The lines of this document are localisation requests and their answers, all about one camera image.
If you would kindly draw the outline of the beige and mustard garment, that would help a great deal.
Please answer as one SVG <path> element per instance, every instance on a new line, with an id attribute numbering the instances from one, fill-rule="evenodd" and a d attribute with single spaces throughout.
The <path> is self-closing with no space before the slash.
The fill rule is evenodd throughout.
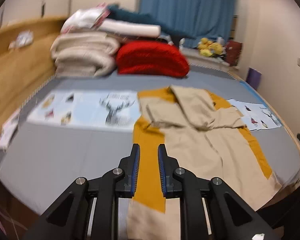
<path id="1" fill-rule="evenodd" d="M 208 90 L 171 85 L 138 92 L 141 116 L 133 141 L 140 146 L 136 192 L 128 206 L 130 239 L 179 239 L 180 209 L 161 190 L 158 147 L 197 177 L 223 179 L 254 210 L 281 189 L 241 113 Z"/>

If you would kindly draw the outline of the light blue printed bed runner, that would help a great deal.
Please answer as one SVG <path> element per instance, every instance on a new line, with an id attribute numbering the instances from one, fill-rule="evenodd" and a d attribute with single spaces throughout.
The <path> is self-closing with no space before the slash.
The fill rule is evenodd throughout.
<path id="1" fill-rule="evenodd" d="M 138 95 L 129 90 L 53 90 L 26 121 L 47 126 L 132 132 L 141 116 Z"/>

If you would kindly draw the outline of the purple box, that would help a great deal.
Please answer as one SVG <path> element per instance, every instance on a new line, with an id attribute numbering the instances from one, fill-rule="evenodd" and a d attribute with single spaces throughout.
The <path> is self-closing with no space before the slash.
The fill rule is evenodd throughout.
<path id="1" fill-rule="evenodd" d="M 246 83 L 248 83 L 251 87 L 253 87 L 254 90 L 257 90 L 260 81 L 261 81 L 262 73 L 254 68 L 249 68 L 247 77 L 246 77 Z"/>

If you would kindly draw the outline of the dark red bag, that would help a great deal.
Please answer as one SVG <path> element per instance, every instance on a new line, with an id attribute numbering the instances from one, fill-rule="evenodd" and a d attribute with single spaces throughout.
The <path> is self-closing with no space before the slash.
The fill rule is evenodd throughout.
<path id="1" fill-rule="evenodd" d="M 225 61 L 230 67 L 236 67 L 243 49 L 243 43 L 229 40 L 225 45 Z"/>

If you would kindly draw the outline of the red folded blanket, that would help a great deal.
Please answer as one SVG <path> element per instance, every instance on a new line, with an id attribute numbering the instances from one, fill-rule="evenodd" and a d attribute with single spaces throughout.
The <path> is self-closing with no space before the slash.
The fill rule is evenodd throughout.
<path id="1" fill-rule="evenodd" d="M 115 61 L 119 74 L 184 78 L 190 71 L 178 48 L 157 41 L 127 43 L 119 49 Z"/>

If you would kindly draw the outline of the yellow plush toys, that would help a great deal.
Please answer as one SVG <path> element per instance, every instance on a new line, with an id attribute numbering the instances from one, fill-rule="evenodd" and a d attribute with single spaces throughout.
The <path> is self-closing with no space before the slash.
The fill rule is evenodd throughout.
<path id="1" fill-rule="evenodd" d="M 197 49 L 199 54 L 204 57 L 222 57 L 225 55 L 225 49 L 219 42 L 213 42 L 208 38 L 201 38 Z"/>

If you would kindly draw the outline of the cream folded blanket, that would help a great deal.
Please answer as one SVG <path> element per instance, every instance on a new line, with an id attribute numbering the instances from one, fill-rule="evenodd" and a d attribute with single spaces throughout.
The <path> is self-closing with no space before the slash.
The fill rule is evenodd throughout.
<path id="1" fill-rule="evenodd" d="M 55 39 L 50 54 L 58 76 L 99 77 L 114 71 L 119 48 L 120 43 L 105 33 L 67 33 Z"/>

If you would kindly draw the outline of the white rolled cloth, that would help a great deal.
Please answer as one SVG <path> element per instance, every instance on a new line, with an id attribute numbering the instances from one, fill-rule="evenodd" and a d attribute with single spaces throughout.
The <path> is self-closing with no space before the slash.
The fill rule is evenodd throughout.
<path id="1" fill-rule="evenodd" d="M 153 38 L 159 37 L 161 34 L 161 26 L 159 25 L 131 23 L 112 19 L 105 19 L 98 30 L 119 35 Z"/>

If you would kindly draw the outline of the blue curtain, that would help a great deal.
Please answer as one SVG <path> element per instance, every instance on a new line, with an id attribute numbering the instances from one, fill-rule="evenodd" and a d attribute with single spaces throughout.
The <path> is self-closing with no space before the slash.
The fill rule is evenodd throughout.
<path id="1" fill-rule="evenodd" d="M 236 0 L 140 0 L 139 11 L 189 38 L 184 46 L 195 48 L 201 38 L 230 37 Z"/>

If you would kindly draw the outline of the white pink printed cloth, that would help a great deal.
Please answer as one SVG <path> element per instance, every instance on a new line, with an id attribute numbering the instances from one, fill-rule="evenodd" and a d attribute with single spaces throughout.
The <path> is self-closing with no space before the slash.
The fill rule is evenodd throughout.
<path id="1" fill-rule="evenodd" d="M 109 14 L 110 10 L 106 3 L 89 9 L 79 9 L 64 22 L 61 28 L 61 34 L 83 29 L 98 28 Z"/>

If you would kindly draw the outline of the teal folded blanket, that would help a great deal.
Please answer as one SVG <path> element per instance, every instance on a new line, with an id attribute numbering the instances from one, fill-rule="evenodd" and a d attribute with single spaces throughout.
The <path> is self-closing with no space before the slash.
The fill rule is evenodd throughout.
<path id="1" fill-rule="evenodd" d="M 184 31 L 173 29 L 167 24 L 156 20 L 150 14 L 143 14 L 139 12 L 132 12 L 125 9 L 120 9 L 119 6 L 116 4 L 110 4 L 107 6 L 107 8 L 110 11 L 108 18 L 112 20 L 125 21 L 137 24 L 159 25 L 161 27 L 161 31 L 170 35 L 171 37 L 176 36 L 181 38 L 195 39 L 195 37 L 191 36 L 190 34 Z"/>

